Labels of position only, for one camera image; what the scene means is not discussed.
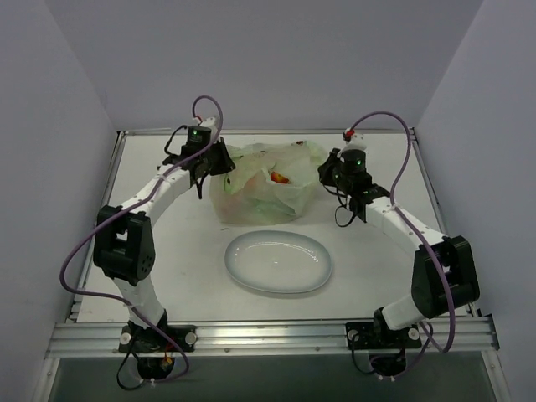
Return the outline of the translucent plastic bag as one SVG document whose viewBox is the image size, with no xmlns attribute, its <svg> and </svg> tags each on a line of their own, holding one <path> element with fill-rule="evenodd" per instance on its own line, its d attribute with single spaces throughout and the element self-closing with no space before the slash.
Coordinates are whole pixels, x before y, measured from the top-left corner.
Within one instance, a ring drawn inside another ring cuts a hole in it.
<svg viewBox="0 0 536 402">
<path fill-rule="evenodd" d="M 312 141 L 227 146 L 235 169 L 210 179 L 209 198 L 224 224 L 267 226 L 303 216 L 320 187 L 317 169 L 327 151 Z M 290 179 L 274 183 L 271 172 Z"/>
</svg>

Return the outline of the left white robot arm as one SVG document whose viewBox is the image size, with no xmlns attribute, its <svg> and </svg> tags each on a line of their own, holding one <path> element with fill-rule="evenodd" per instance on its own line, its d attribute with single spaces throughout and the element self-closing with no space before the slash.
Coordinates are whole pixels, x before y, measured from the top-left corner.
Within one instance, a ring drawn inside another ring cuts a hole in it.
<svg viewBox="0 0 536 402">
<path fill-rule="evenodd" d="M 167 157 L 146 186 L 119 206 L 102 207 L 97 215 L 97 224 L 103 224 L 128 211 L 96 234 L 93 264 L 128 301 L 129 324 L 141 327 L 139 342 L 150 351 L 163 349 L 169 339 L 168 315 L 151 278 L 156 262 L 152 230 L 179 196 L 195 188 L 202 198 L 206 177 L 235 169 L 223 137 L 215 136 L 219 126 L 215 116 L 189 126 L 181 152 L 175 154 L 164 147 Z"/>
</svg>

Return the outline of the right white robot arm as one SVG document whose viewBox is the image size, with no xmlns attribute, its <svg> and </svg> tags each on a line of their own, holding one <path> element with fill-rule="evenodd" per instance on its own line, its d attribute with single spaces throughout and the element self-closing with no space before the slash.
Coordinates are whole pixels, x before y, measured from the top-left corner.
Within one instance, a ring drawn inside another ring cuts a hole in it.
<svg viewBox="0 0 536 402">
<path fill-rule="evenodd" d="M 410 294 L 380 308 L 371 327 L 377 343 L 389 346 L 401 337 L 403 328 L 480 297 L 468 240 L 434 230 L 396 205 L 390 192 L 367 172 L 365 151 L 334 148 L 318 174 L 323 186 L 335 189 L 339 206 L 352 213 L 351 220 L 380 229 L 413 258 Z"/>
</svg>

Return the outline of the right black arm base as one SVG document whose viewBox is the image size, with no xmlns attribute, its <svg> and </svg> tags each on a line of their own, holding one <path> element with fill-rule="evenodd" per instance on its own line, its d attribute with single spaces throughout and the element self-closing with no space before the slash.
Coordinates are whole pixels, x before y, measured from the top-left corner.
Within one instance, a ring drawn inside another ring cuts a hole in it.
<svg viewBox="0 0 536 402">
<path fill-rule="evenodd" d="M 359 373 L 394 381 L 410 367 L 407 352 L 421 349 L 422 342 L 416 325 L 390 329 L 381 312 L 369 320 L 346 322 L 346 342 Z"/>
</svg>

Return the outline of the orange fake fruit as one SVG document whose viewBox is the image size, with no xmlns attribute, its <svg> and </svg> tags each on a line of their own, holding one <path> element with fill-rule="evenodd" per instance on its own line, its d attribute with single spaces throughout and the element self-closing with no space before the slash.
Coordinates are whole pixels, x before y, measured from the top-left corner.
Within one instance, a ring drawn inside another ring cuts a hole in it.
<svg viewBox="0 0 536 402">
<path fill-rule="evenodd" d="M 290 182 L 290 179 L 288 177 L 275 171 L 271 172 L 270 179 L 272 182 L 279 184 L 288 184 Z"/>
</svg>

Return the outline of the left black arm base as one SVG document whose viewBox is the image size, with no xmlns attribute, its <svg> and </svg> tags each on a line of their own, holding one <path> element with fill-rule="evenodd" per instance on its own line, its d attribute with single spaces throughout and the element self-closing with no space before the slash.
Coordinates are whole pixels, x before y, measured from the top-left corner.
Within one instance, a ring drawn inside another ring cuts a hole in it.
<svg viewBox="0 0 536 402">
<path fill-rule="evenodd" d="M 163 382 L 183 377 L 190 369 L 186 353 L 195 349 L 194 325 L 169 325 L 165 317 L 158 330 L 129 322 L 121 330 L 118 352 L 132 356 L 143 380 Z"/>
</svg>

